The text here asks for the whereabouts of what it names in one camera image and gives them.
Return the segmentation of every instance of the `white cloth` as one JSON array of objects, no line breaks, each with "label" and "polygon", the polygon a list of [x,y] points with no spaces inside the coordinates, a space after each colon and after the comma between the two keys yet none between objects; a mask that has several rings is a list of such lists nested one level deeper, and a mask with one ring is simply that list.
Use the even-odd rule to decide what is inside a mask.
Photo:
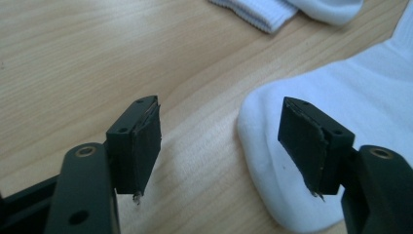
[{"label": "white cloth", "polygon": [[330,24],[350,21],[360,10],[362,0],[209,0],[233,10],[259,29],[273,33],[298,10]]},{"label": "white cloth", "polygon": [[305,186],[277,140],[284,97],[311,102],[355,133],[355,149],[387,147],[413,166],[413,2],[391,39],[352,58],[264,85],[241,107],[239,136],[268,211],[289,230],[315,232],[343,218],[343,189],[323,201]]}]

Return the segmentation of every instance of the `sock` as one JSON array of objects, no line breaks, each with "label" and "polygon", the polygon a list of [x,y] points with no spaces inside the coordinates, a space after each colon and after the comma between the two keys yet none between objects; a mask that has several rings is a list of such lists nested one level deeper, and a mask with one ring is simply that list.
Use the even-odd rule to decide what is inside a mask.
[{"label": "sock", "polygon": [[276,32],[298,9],[309,17],[330,24],[350,21],[360,10],[362,0],[209,0],[233,10],[257,28]]},{"label": "sock", "polygon": [[413,2],[391,39],[346,60],[253,91],[238,132],[251,178],[272,217],[294,232],[316,232],[343,218],[341,197],[314,197],[277,136],[284,97],[318,107],[364,144],[387,147],[413,165]]}]

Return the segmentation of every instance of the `ribbed fabric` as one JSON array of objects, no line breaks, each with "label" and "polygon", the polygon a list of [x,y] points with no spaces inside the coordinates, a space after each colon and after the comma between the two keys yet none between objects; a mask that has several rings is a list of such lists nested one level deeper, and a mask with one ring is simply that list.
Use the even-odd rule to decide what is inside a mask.
[{"label": "ribbed fabric", "polygon": [[360,10],[362,0],[209,0],[233,10],[257,28],[276,32],[298,9],[309,17],[330,24],[350,21]]},{"label": "ribbed fabric", "polygon": [[294,232],[320,231],[343,218],[343,191],[323,201],[305,186],[277,139],[284,97],[313,103],[355,133],[355,149],[387,147],[413,166],[413,3],[391,39],[352,58],[264,85],[241,107],[238,133],[269,213]]}]

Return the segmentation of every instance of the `light wood tabletop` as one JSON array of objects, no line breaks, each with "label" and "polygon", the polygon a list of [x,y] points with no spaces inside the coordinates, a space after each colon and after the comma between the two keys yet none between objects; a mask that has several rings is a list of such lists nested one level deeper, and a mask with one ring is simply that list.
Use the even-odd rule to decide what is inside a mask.
[{"label": "light wood tabletop", "polygon": [[406,3],[366,0],[345,26],[299,13],[268,35],[207,0],[0,0],[0,191],[57,175],[67,150],[157,95],[161,153],[140,206],[118,197],[122,233],[288,233],[249,176],[243,99],[386,40]]}]

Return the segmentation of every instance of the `wood grain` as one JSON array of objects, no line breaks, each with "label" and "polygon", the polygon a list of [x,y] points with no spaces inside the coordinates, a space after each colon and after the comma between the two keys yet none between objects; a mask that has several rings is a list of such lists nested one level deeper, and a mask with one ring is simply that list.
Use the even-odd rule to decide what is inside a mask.
[{"label": "wood grain", "polygon": [[2,195],[58,174],[68,149],[158,95],[162,151],[141,206],[119,196],[123,233],[288,233],[249,177],[243,99],[386,40],[406,3],[366,0],[341,27],[298,14],[267,35],[205,0],[2,0]]}]

